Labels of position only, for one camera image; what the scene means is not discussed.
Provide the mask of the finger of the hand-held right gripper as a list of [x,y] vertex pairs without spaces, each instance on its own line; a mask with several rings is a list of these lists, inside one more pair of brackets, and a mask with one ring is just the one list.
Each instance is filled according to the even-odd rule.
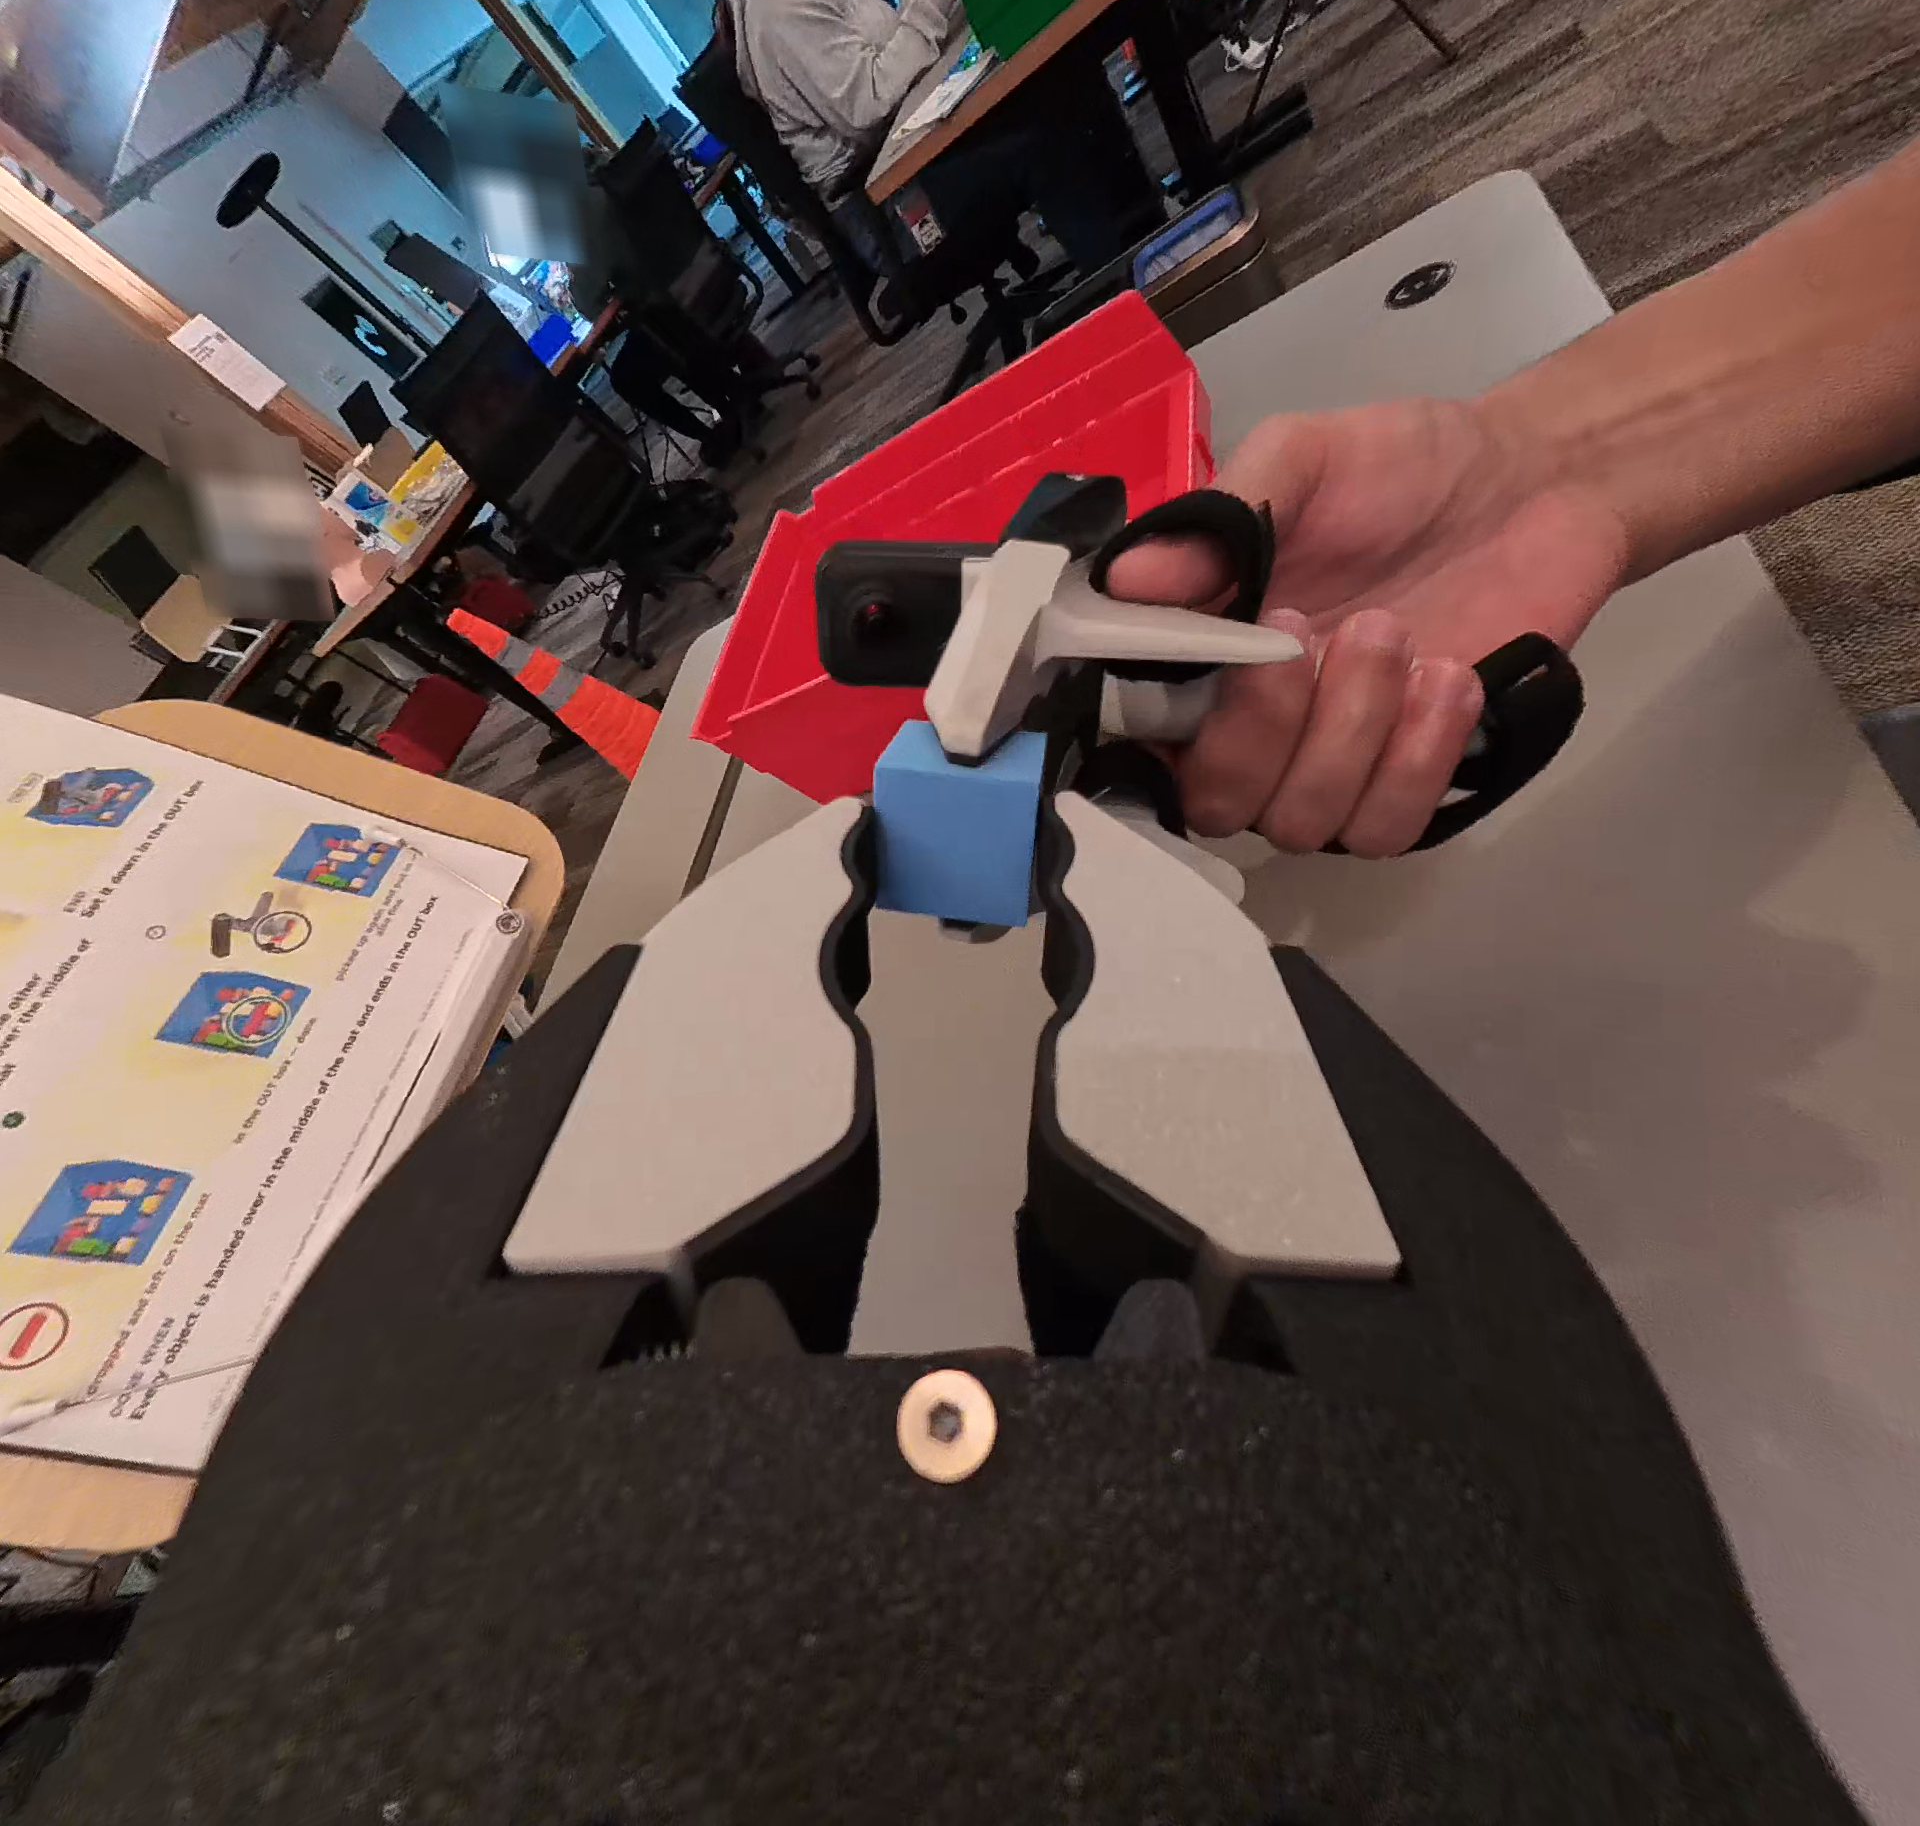
[[1055,589],[1055,546],[1000,546],[961,567],[959,616],[924,694],[950,763],[983,763],[1020,730],[1037,695],[1037,639]]
[[1183,829],[1165,828],[1159,811],[1142,791],[1106,786],[1094,791],[1088,798],[1090,804],[1100,807],[1109,819],[1116,819],[1116,824],[1138,834],[1159,852],[1187,868],[1230,905],[1239,906],[1244,902],[1246,881],[1235,865],[1188,840]]

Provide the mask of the clipboard with instruction sheet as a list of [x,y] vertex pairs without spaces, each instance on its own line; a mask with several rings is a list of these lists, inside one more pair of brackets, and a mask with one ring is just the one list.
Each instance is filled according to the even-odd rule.
[[525,808],[213,704],[4,699],[4,1549],[169,1540],[557,906]]

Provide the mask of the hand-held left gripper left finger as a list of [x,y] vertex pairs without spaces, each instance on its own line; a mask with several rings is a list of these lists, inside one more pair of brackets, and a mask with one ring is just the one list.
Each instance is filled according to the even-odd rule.
[[866,1030],[830,994],[830,928],[866,915],[836,798],[710,876],[655,925],[503,1245],[521,1276],[702,1254],[856,1126]]

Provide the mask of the light blue wooden cube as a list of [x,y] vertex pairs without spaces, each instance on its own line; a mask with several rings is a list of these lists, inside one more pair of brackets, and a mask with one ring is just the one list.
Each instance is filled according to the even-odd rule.
[[1021,928],[1048,739],[1015,732],[988,758],[948,758],[925,722],[907,722],[877,758],[876,906],[958,925]]

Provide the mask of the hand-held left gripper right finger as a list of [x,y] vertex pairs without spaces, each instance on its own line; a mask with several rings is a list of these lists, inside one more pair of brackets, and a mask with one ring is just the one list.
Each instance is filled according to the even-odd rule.
[[1033,1130],[1123,1242],[1172,1245],[1120,1283],[1194,1261],[1390,1281],[1401,1250],[1260,925],[1077,792],[1037,871],[1054,1016]]

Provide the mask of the person's right hand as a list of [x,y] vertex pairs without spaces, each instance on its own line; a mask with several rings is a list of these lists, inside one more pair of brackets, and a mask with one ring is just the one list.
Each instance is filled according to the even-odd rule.
[[1475,662],[1572,647],[1630,558],[1600,495],[1475,402],[1271,418],[1216,488],[1271,518],[1260,616],[1302,657],[1229,671],[1170,763],[1188,829],[1290,855],[1410,852],[1484,710]]

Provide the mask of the wooden table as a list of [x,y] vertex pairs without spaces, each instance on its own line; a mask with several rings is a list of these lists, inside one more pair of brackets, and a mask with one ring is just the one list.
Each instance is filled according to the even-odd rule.
[[1188,54],[1181,50],[1172,27],[1170,0],[1073,0],[1011,59],[985,70],[966,87],[966,97],[931,124],[907,132],[895,130],[867,175],[867,199],[879,206],[919,182],[925,170],[952,152],[966,134],[980,127],[993,112],[1026,83],[1046,76],[1059,60],[1106,57],[1127,40],[1136,48],[1148,93],[1162,114],[1177,173],[1188,190],[1216,182],[1225,167],[1221,145],[1196,97],[1187,70]]

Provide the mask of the black monitor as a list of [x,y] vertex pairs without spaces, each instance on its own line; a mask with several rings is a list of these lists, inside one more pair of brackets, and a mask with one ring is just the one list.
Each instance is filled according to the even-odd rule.
[[392,383],[392,395],[406,422],[440,445],[498,508],[547,461],[578,409],[575,390],[488,295]]

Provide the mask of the red bag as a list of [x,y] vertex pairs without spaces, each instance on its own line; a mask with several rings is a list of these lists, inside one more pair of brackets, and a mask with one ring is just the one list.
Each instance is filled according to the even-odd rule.
[[427,777],[448,777],[488,710],[470,685],[440,676],[421,678],[375,735],[375,750]]

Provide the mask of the person's right forearm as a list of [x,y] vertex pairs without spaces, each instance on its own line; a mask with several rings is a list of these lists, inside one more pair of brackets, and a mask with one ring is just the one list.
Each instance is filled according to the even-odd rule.
[[1485,399],[1619,581],[1918,453],[1918,146],[1635,303]]

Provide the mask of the orange striped bar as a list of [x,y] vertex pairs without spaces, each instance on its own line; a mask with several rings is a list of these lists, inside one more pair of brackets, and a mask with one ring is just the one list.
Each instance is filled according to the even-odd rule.
[[588,749],[633,783],[661,725],[661,708],[542,649],[463,609],[445,629],[483,684],[565,745]]

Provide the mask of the red plastic bin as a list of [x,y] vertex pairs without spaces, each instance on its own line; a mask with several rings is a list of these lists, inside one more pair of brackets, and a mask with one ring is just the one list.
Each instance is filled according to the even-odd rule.
[[1136,292],[1000,368],[773,518],[691,735],[814,803],[869,792],[924,687],[846,685],[820,657],[814,572],[842,539],[995,544],[1046,472],[1125,480],[1127,513],[1205,488],[1212,403]]

